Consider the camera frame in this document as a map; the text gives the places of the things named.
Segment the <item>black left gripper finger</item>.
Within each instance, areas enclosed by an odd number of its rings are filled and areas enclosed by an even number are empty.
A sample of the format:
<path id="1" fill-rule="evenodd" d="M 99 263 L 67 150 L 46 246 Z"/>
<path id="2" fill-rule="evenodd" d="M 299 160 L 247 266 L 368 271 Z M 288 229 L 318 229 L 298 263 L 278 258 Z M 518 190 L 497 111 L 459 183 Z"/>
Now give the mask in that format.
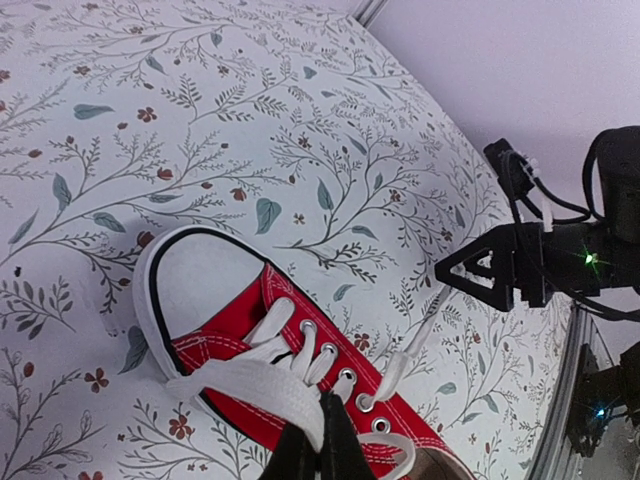
<path id="1" fill-rule="evenodd" d="M 287 424 L 260 480 L 376 479 L 341 398 L 324 392 L 320 405 L 324 414 L 320 452 L 312 448 L 301 429 Z"/>

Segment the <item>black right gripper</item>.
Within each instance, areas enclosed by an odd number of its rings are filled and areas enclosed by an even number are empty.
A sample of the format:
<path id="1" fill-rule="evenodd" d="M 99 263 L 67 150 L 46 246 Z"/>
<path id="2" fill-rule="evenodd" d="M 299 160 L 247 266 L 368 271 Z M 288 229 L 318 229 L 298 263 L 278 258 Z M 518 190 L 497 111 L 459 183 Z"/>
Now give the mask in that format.
<path id="1" fill-rule="evenodd" d="M 587 152 L 582 186 L 590 222 L 521 221 L 492 228 L 437 262 L 436 279 L 499 310 L 514 289 L 531 306 L 555 293 L 582 302 L 609 288 L 639 287 L 639 129 L 608 129 Z"/>

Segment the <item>red canvas sneaker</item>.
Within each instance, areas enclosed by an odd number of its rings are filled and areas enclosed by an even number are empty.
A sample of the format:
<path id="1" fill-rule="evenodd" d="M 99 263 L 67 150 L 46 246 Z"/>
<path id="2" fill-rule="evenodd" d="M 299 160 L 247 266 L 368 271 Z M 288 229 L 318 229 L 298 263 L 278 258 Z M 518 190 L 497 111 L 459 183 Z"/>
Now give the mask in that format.
<path id="1" fill-rule="evenodd" d="M 324 443 L 324 392 L 338 395 L 376 479 L 467 479 L 468 467 L 398 388 L 448 298 L 377 370 L 281 268 L 211 227 L 148 240 L 133 300 L 150 353 L 182 400 L 193 400 L 271 455 L 287 424 Z"/>

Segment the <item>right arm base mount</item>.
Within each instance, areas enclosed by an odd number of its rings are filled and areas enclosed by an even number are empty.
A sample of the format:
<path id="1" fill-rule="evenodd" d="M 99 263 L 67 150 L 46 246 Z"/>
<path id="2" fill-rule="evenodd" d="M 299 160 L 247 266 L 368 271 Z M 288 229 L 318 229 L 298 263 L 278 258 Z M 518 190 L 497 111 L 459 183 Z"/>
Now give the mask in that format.
<path id="1" fill-rule="evenodd" d="M 566 428 L 573 450 L 583 458 L 593 457 L 609 424 L 618 418 L 639 428 L 639 375 L 621 366 L 583 374 Z"/>

